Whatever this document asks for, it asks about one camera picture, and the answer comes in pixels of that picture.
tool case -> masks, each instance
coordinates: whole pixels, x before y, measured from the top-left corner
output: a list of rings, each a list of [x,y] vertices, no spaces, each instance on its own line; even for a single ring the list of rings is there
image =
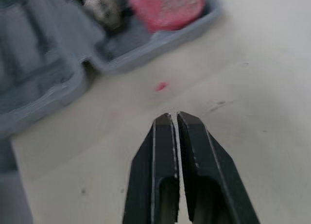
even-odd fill
[[[83,62],[103,73],[128,72],[197,38],[220,12],[216,0],[206,0],[195,22],[151,34],[128,0],[118,2],[123,29],[113,34],[78,0],[0,0],[1,138],[81,96]]]

